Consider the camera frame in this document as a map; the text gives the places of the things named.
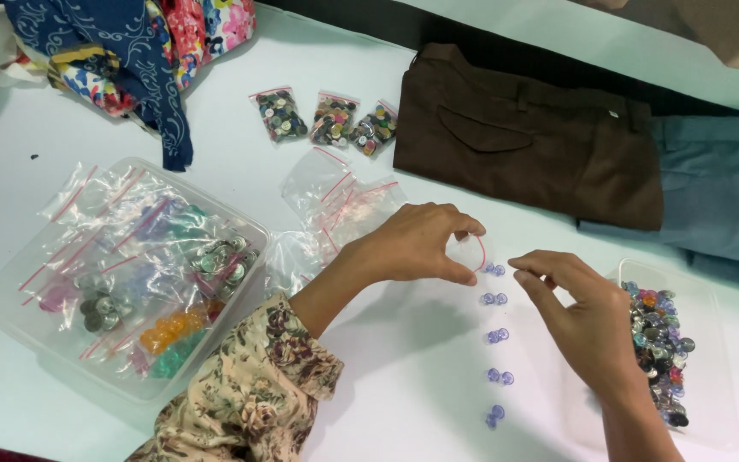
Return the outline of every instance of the brown trousers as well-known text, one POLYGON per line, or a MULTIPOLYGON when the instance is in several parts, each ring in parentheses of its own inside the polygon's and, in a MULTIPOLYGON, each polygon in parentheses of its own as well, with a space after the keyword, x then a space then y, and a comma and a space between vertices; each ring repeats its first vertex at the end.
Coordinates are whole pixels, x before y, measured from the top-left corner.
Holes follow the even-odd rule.
POLYGON ((650 108, 470 66, 427 44, 404 73, 393 166, 498 199, 660 229, 650 108))

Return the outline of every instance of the pocket flap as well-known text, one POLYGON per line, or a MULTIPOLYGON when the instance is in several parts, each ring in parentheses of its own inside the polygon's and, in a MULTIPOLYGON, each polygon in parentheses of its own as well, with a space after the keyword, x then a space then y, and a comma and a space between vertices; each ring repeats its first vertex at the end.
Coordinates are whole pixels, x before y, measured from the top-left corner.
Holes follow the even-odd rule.
POLYGON ((532 144, 528 133, 477 121, 444 106, 437 107, 437 116, 460 142, 480 153, 513 151, 532 144))

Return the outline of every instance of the forearm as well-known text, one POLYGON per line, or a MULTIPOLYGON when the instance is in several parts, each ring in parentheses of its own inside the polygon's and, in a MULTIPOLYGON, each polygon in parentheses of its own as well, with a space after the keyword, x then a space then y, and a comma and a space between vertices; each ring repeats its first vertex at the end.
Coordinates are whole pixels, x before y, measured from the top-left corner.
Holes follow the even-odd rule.
POLYGON ((645 386, 601 404, 611 462, 683 462, 645 386))
POLYGON ((290 306, 314 339, 323 334, 347 303, 374 282, 364 273, 361 258, 350 246, 290 299, 290 306))

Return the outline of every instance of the sleeve cuff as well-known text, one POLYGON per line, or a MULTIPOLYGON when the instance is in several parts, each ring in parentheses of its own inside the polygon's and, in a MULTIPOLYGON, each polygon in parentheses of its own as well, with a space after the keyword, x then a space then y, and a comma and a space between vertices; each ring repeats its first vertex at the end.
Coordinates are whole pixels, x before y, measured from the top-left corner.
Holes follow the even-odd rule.
POLYGON ((284 376, 316 400, 331 400, 344 363, 310 336, 287 296, 273 295, 252 318, 265 333, 267 357, 284 376))

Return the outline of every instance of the person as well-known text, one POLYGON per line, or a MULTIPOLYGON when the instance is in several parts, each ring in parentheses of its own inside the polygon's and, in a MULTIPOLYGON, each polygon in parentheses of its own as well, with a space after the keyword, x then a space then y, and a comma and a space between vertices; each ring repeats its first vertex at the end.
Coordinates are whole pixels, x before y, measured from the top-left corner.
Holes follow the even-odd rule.
MULTIPOLYGON (((298 460, 318 401, 333 396, 343 368, 317 341, 330 322, 380 281, 475 285, 475 273, 446 256, 446 242, 484 233, 454 205, 404 205, 347 244, 291 299, 279 293, 242 320, 127 460, 298 460)), ((636 363, 628 294, 572 254, 534 251, 508 263, 564 358, 600 400, 610 460, 682 462, 636 363), (564 308, 552 292, 557 286, 576 303, 564 308)))

